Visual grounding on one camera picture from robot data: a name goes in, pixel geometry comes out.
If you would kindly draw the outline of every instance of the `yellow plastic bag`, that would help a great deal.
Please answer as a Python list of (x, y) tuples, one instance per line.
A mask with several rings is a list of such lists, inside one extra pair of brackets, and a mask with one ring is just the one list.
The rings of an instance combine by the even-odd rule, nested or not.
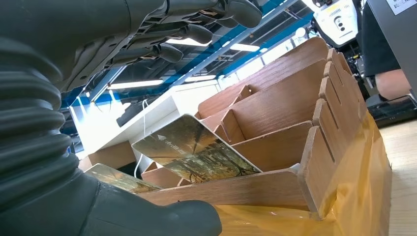
[(391, 169), (381, 134), (367, 114), (333, 176), (323, 220), (308, 211), (263, 206), (215, 206), (222, 236), (388, 235)]

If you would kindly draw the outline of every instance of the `wooden divider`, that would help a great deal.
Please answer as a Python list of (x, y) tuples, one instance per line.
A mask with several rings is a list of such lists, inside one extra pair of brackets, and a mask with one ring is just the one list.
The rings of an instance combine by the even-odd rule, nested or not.
[(141, 174), (142, 179), (146, 182), (162, 188), (172, 188), (176, 187), (182, 179), (167, 168), (157, 168), (155, 162), (151, 163), (150, 167), (151, 166), (151, 169), (148, 167), (146, 171)]
[(214, 130), (221, 118), (233, 110), (246, 139), (311, 120), (326, 61), (318, 61), (262, 92), (255, 93), (219, 113), (203, 120)]
[(343, 53), (338, 53), (337, 56), (338, 56), (338, 58), (340, 60), (340, 63), (342, 64), (343, 69), (346, 72), (348, 72), (350, 75), (352, 75), (352, 71), (351, 71), (351, 69), (350, 69), (350, 67), (348, 65), (348, 62), (346, 61), (346, 58), (343, 55)]
[(201, 200), (213, 205), (307, 206), (297, 174), (291, 169), (162, 189), (139, 196), (163, 206), (186, 200)]
[(327, 54), (327, 44), (323, 39), (318, 37), (309, 39), (255, 74), (202, 102), (198, 107), (199, 114), (202, 119), (208, 118), (232, 104), (242, 86), (249, 85), (254, 94), (317, 61), (326, 59)]
[(349, 93), (350, 99), (358, 103), (355, 105), (357, 108), (355, 112), (358, 113), (359, 119), (363, 120), (367, 111), (367, 107), (365, 101), (363, 100), (362, 93), (360, 92), (360, 89), (357, 85), (357, 81), (352, 75), (346, 59), (342, 53), (337, 53), (335, 49), (330, 49), (328, 52), (328, 61), (333, 62), (333, 70), (335, 70), (339, 76), (342, 86), (344, 86), (348, 91), (347, 93)]
[(232, 147), (261, 171), (289, 168), (300, 163), (311, 121), (296, 124)]
[(320, 127), (314, 126), (308, 132), (302, 154), (298, 182), (302, 188), (308, 208), (317, 212), (320, 218), (325, 217), (326, 192), (336, 170)]
[(179, 183), (177, 184), (177, 187), (180, 187), (180, 186), (186, 186), (186, 185), (190, 185), (190, 184), (191, 184), (191, 182), (190, 182), (190, 181), (188, 181), (188, 180), (186, 180), (186, 179), (182, 178), (182, 179), (179, 181)]
[(245, 137), (235, 118), (233, 110), (228, 110), (220, 121), (229, 144), (236, 144), (245, 141)]
[(344, 134), (339, 129), (334, 114), (324, 99), (317, 100), (316, 110), (313, 116), (313, 125), (320, 126), (325, 142), (332, 158), (336, 161), (343, 157), (347, 142)]

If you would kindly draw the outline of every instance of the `wooden box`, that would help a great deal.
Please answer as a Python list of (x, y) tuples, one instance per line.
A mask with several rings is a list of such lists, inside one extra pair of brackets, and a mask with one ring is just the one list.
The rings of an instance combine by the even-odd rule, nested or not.
[(365, 114), (343, 55), (321, 39), (309, 40), (209, 98), (196, 114), (263, 173), (140, 196), (157, 205), (202, 200), (307, 209), (324, 217), (328, 186)]

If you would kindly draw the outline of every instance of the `card with forest image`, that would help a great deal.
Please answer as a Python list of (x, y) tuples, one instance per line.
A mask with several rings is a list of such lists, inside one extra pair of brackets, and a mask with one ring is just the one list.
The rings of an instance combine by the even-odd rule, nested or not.
[(181, 116), (132, 147), (191, 183), (261, 172), (191, 115)]
[(161, 189), (161, 187), (144, 182), (143, 180), (100, 163), (95, 164), (93, 167), (86, 170), (86, 174), (95, 177), (99, 181), (111, 184), (134, 194)]

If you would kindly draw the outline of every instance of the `ceiling light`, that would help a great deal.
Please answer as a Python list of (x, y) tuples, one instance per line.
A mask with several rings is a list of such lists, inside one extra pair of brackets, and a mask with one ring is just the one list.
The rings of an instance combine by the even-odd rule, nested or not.
[(237, 50), (237, 51), (248, 51), (248, 52), (256, 52), (257, 50), (259, 50), (258, 46), (253, 46), (253, 45), (246, 45), (246, 44), (234, 44), (230, 47), (230, 49), (232, 50)]
[(216, 78), (215, 75), (205, 75), (205, 76), (196, 76), (196, 77), (188, 77), (185, 79), (186, 82), (194, 82), (194, 81), (202, 81), (202, 80), (212, 80)]
[(149, 80), (149, 81), (139, 81), (139, 82), (131, 82), (131, 83), (112, 84), (107, 89), (128, 89), (128, 88), (146, 87), (146, 86), (160, 85), (163, 82), (164, 82), (163, 80)]
[(230, 41), (225, 42), (222, 47), (226, 47), (227, 45), (229, 45)]
[(186, 38), (186, 39), (169, 39), (168, 41), (166, 41), (167, 43), (172, 43), (172, 44), (182, 44), (182, 45), (191, 45), (191, 46), (201, 46), (201, 47), (206, 47), (208, 46), (212, 41), (210, 40), (210, 42), (206, 43), (206, 44), (202, 44), (199, 43), (197, 41), (195, 41), (194, 39), (191, 38)]

